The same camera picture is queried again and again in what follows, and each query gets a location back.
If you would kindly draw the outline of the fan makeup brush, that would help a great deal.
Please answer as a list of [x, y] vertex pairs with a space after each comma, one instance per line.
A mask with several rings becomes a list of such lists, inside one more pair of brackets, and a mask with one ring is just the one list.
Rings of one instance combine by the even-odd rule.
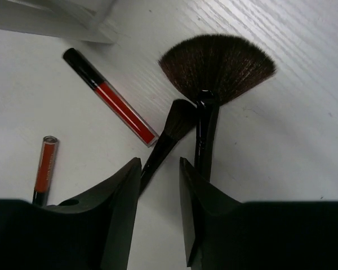
[[171, 84], [197, 106], [194, 167], [209, 181], [221, 106], [272, 77], [275, 62], [245, 38], [203, 34], [176, 44], [158, 63]]

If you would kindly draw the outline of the angled makeup brush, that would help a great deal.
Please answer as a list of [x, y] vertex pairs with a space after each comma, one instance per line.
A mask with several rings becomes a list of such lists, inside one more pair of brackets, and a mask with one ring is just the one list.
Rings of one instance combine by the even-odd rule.
[[167, 155], [197, 124], [197, 108], [187, 100], [173, 101], [164, 130], [159, 136], [154, 149], [141, 171], [139, 194], [142, 194], [150, 183], [156, 170]]

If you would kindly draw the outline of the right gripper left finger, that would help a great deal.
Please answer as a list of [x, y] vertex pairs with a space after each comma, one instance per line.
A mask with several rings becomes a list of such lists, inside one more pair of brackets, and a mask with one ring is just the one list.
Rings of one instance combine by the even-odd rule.
[[141, 161], [59, 205], [0, 199], [0, 269], [126, 269]]

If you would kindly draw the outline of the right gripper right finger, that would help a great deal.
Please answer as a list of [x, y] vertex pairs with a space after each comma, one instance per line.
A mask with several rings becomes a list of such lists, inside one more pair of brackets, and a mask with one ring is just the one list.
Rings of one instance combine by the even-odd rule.
[[238, 202], [180, 159], [191, 269], [338, 269], [338, 201]]

